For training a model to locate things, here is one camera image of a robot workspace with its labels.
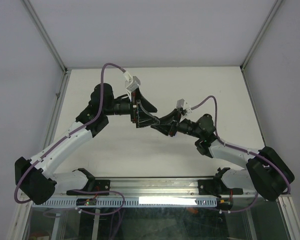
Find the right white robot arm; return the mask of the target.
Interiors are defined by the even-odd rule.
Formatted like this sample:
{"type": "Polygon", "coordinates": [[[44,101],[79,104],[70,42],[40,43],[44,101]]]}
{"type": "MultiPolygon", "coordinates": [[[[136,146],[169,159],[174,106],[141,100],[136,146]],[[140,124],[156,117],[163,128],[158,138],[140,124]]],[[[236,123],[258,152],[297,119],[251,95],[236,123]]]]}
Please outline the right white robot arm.
{"type": "Polygon", "coordinates": [[[257,192],[268,201],[275,201],[289,192],[295,176],[273,148],[249,149],[227,143],[218,137],[210,114],[204,114],[197,121],[182,119],[181,116],[181,112],[175,109],[151,128],[169,137],[177,133],[194,137],[197,139],[194,145],[201,155],[241,167],[240,170],[219,169],[213,182],[216,192],[224,194],[233,188],[246,189],[257,192]]]}

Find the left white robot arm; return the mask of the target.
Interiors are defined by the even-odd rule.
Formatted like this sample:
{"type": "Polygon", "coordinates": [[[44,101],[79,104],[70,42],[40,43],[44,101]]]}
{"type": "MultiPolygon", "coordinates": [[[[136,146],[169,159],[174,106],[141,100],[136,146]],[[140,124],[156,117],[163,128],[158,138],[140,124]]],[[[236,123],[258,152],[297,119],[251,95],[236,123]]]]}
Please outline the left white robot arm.
{"type": "Polygon", "coordinates": [[[20,157],[15,162],[16,189],[37,205],[58,192],[91,194],[99,189],[99,184],[85,168],[68,173],[56,173],[56,169],[76,149],[96,137],[109,123],[109,116],[129,115],[132,123],[140,127],[144,122],[143,114],[156,112],[157,108],[143,97],[138,87],[115,97],[110,84],[98,84],[87,107],[58,140],[31,158],[20,157]]]}

